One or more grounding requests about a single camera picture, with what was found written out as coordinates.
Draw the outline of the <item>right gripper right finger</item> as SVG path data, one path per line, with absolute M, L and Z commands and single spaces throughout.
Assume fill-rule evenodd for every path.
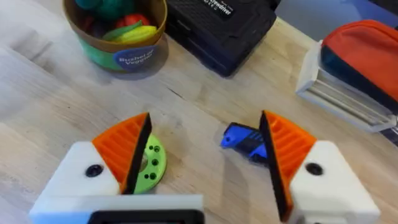
M 281 223 L 378 222 L 380 209 L 335 143 L 266 110 L 259 130 Z

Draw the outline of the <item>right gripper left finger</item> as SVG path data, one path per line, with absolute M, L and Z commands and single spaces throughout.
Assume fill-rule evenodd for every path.
M 140 169 L 152 132 L 149 113 L 72 144 L 41 196 L 138 194 Z

